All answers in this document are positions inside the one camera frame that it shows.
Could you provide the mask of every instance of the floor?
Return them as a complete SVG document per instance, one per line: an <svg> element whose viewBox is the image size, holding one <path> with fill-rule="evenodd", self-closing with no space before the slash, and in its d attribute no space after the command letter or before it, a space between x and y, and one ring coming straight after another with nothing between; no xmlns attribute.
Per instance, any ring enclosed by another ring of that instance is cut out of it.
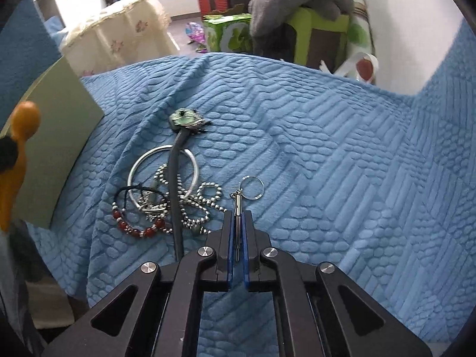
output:
<svg viewBox="0 0 476 357"><path fill-rule="evenodd" d="M181 19L181 20L175 20L172 21L170 26L168 27L168 32L172 35L174 38L175 42L177 43L178 47L180 48L179 54L181 56L188 56L188 57L199 57L202 54L198 54L195 52L195 49L197 48L198 44L193 43L193 44L188 44L190 39L189 37L185 34L185 25L189 21L195 21L196 23L201 22L200 16L198 17L192 17L188 19Z"/></svg>

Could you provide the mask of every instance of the cardboard box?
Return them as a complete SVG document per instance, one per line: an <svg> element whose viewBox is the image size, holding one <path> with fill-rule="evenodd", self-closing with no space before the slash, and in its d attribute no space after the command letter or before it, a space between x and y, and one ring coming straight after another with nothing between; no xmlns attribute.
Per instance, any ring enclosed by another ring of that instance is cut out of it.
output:
<svg viewBox="0 0 476 357"><path fill-rule="evenodd" d="M27 172L12 218L49 228L66 179L104 113L64 57L33 82L24 100L38 105L41 124L26 143ZM0 137L9 127L7 120Z"/></svg>
<svg viewBox="0 0 476 357"><path fill-rule="evenodd" d="M205 16L206 50L208 52L251 53L253 43L249 34L251 14Z"/></svg>

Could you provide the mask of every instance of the blue blanket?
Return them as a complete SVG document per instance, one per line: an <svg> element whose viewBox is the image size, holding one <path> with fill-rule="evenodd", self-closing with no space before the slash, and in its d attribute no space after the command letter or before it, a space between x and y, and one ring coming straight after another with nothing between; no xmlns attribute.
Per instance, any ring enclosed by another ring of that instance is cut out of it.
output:
<svg viewBox="0 0 476 357"><path fill-rule="evenodd" d="M22 0L0 32L0 125L28 87L61 53L49 37L33 0Z"/></svg>
<svg viewBox="0 0 476 357"><path fill-rule="evenodd" d="M134 161L172 142L168 115L196 108L213 120L187 146L201 179L227 195L242 176L258 176L265 196L246 206L273 245L299 261L338 264L423 340L452 340L476 304L475 61L476 39L463 24L415 96L236 54L167 57L84 78L106 115L51 230L30 234L67 293L91 305L142 262L173 262L171 237L124 235L111 203ZM154 157L137 178L165 161ZM220 222L216 212L210 228ZM185 245L200 241L186 235ZM269 294L247 294L242 283L208 294L199 351L275 356Z"/></svg>

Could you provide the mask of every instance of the orange toy figure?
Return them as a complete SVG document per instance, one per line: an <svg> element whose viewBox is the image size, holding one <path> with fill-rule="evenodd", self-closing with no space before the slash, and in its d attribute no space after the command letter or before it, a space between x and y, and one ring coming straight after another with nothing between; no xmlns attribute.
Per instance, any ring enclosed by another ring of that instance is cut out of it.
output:
<svg viewBox="0 0 476 357"><path fill-rule="evenodd" d="M0 139L0 228L7 231L11 210L27 170L25 143L40 126L40 110L30 101L19 103L10 116L10 136Z"/></svg>

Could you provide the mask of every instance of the black cord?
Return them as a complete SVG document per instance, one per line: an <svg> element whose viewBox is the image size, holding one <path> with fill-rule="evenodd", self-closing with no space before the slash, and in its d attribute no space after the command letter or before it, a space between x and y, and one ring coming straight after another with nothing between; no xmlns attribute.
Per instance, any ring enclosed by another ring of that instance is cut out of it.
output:
<svg viewBox="0 0 476 357"><path fill-rule="evenodd" d="M159 191L159 189L143 187L142 184L139 184L139 185L130 185L130 186L127 186L127 187L119 188L118 191L114 194L114 202L117 204L119 194L120 194L121 192L124 192L124 205L123 205L123 208L125 209L125 208L126 208L126 202L127 202L127 193L126 193L126 192L127 192L128 190L133 190L133 189L137 189L137 190L139 190L141 193L142 193L142 191L146 191L146 192L156 193L156 194L158 194L158 195L161 195L161 196L165 197L165 194L163 194L161 191Z"/></svg>
<svg viewBox="0 0 476 357"><path fill-rule="evenodd" d="M179 203L179 185L177 176L179 173L179 152L182 150L185 141L190 136L191 131L183 127L178 132L177 138L168 154L167 177L168 196L170 201L170 215L172 220L172 233L174 235L175 260L178 262L183 258L183 236L182 236L182 212Z"/></svg>

